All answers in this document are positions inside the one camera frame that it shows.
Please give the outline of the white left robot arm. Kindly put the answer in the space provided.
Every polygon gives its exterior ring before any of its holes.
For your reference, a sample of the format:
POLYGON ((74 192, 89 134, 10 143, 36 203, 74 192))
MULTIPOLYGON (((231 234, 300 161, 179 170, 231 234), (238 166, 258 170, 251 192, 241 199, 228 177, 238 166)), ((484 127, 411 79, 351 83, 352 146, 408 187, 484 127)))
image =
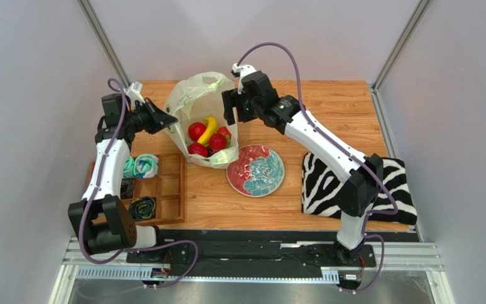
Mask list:
POLYGON ((158 242, 157 227, 141 227, 120 199, 123 170, 135 135, 155 134, 178 120, 159 109, 150 99, 135 101, 124 94, 101 99, 104 115, 95 136, 96 161, 82 199, 68 207, 82 253, 87 258, 112 251, 141 250, 158 242))

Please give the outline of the red apple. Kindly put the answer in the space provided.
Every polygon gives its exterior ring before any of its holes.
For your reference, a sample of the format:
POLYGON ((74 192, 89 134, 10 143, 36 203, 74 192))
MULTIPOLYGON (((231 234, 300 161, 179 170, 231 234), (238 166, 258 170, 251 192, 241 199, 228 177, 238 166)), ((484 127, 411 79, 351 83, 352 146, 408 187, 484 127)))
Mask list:
POLYGON ((207 126, 205 123, 202 122, 194 122, 189 125, 187 129, 187 133, 189 138, 194 142, 197 142, 198 139, 205 133, 207 126))

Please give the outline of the pale green plastic bag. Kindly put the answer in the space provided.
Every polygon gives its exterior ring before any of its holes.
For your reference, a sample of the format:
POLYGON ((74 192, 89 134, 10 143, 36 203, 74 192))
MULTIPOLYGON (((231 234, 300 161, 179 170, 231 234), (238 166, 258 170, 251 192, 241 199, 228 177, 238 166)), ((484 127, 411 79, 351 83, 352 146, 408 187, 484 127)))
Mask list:
POLYGON ((226 75, 218 72, 204 72, 176 84, 165 102, 163 111, 175 117, 178 122, 165 133, 183 153, 188 162, 214 169, 226 169, 239 158, 238 127, 229 125, 224 118, 223 91, 230 91, 235 84, 226 75), (219 127, 226 127, 231 133, 228 148, 215 152, 209 158, 191 155, 187 147, 192 143, 188 127, 213 117, 219 127))

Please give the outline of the red round fruit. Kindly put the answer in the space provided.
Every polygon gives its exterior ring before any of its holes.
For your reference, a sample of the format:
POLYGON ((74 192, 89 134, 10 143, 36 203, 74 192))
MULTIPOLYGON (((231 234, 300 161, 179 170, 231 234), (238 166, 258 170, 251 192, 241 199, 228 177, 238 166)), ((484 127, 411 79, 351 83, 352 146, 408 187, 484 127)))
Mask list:
POLYGON ((207 147, 199 142, 193 142, 187 147, 187 152, 189 155, 198 155, 201 157, 208 157, 209 152, 207 147))

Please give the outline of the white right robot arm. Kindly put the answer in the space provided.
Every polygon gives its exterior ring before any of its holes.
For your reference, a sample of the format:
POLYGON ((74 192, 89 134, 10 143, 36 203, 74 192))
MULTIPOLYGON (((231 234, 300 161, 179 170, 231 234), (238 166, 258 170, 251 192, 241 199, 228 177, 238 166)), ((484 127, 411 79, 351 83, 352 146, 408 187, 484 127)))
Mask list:
POLYGON ((229 125, 258 119, 317 156, 342 184, 333 200, 341 210, 337 243, 353 251, 363 243, 366 214, 383 180, 383 160, 350 147, 322 126, 293 96, 279 96, 268 76, 251 65, 234 66, 236 89, 222 93, 229 125))

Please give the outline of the yellow banana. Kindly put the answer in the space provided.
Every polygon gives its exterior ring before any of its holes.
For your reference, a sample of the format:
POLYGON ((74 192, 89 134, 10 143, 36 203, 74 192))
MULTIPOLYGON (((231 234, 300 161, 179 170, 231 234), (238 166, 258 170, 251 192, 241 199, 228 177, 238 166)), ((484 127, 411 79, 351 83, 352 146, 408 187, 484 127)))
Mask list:
POLYGON ((197 143, 202 145, 207 145, 212 135, 216 133, 218 130, 218 122, 215 117, 205 117, 204 124, 206 126, 206 130, 201 134, 197 143))

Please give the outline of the red strawberry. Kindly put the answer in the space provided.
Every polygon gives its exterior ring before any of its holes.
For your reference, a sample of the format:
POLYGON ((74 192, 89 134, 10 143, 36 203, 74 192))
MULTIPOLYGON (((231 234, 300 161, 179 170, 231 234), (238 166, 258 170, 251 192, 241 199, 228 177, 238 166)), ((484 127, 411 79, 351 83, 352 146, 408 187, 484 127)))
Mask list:
POLYGON ((232 138, 231 132, 227 129, 227 127, 220 127, 217 131, 218 134, 223 135, 227 138, 227 140, 232 138))

